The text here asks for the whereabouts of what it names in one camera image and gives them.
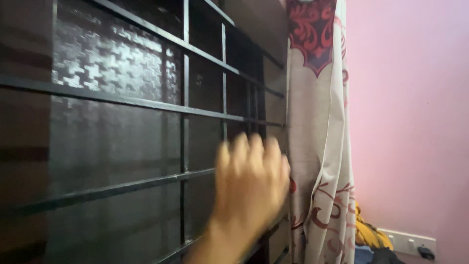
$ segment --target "patterned curtain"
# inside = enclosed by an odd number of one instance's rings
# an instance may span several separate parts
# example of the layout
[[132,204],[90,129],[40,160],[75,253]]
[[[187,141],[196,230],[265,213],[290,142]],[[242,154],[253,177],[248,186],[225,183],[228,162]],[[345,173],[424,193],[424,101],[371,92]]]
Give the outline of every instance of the patterned curtain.
[[346,0],[287,0],[294,264],[353,264]]

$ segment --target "power socket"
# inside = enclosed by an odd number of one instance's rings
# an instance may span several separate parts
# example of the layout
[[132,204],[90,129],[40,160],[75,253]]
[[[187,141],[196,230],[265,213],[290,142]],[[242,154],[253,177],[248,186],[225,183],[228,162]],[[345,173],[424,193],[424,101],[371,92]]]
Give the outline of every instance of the power socket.
[[395,252],[420,256],[417,248],[423,246],[431,250],[433,254],[437,253],[437,240],[435,238],[381,228],[378,230],[384,232],[389,237]]

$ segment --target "pink wall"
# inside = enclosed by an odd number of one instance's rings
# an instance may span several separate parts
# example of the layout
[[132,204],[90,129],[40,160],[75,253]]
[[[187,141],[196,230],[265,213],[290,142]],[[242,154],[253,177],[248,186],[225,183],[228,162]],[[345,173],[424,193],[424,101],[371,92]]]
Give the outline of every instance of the pink wall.
[[348,1],[356,195],[373,225],[467,263],[469,2]]

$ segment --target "yellow cloth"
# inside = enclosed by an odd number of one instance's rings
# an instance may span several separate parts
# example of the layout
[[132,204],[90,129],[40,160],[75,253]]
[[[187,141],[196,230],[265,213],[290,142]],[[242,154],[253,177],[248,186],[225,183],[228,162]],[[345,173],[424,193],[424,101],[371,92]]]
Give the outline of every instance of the yellow cloth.
[[389,248],[393,250],[394,247],[389,241],[389,238],[381,231],[376,230],[376,227],[366,223],[363,217],[360,216],[360,207],[355,202],[355,216],[356,216],[356,231],[355,231],[355,244],[360,246],[369,246],[375,248]]

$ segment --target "clothes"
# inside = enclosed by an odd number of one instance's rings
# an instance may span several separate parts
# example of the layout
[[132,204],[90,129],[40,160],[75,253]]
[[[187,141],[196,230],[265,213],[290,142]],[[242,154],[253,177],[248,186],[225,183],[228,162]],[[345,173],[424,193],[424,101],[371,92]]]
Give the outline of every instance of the clothes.
[[405,264],[389,248],[375,250],[370,264]]
[[394,249],[389,238],[376,227],[366,223],[362,216],[360,216],[361,209],[358,203],[355,202],[355,216],[356,216],[356,230],[355,230],[355,244],[361,246],[370,246],[372,249],[376,248],[390,248]]
[[373,251],[368,246],[355,246],[355,264],[367,264],[373,259]]

